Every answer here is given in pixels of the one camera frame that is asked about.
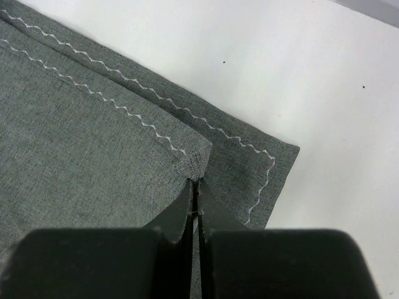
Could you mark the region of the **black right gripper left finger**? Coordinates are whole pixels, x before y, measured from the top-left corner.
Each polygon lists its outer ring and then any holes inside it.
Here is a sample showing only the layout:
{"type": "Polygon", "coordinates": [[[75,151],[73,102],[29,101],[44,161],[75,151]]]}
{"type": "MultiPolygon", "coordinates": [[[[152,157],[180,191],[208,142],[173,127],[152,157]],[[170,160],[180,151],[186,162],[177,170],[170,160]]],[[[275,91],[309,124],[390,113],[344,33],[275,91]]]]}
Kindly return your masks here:
{"type": "Polygon", "coordinates": [[[2,298],[189,298],[195,184],[141,228],[40,229],[14,248],[2,298]]]}

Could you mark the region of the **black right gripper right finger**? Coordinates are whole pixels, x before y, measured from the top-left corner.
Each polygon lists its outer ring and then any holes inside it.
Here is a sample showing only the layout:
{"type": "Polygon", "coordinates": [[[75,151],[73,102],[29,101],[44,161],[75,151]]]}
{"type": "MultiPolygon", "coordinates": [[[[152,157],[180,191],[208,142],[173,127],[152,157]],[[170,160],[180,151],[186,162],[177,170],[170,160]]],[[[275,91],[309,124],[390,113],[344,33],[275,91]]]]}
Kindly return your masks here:
{"type": "Polygon", "coordinates": [[[197,182],[203,298],[378,298],[354,239],[334,229],[249,229],[197,182]]]}

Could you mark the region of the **grey cloth napkin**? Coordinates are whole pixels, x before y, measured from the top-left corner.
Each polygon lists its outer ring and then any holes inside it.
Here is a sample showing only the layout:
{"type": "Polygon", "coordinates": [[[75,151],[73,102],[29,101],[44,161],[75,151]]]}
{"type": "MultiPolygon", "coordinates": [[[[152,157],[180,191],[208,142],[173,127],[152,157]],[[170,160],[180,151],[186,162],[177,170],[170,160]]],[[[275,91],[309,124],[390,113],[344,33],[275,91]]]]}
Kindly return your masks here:
{"type": "Polygon", "coordinates": [[[299,148],[18,1],[1,2],[1,274],[40,229],[141,228],[197,182],[261,230],[299,148]]]}

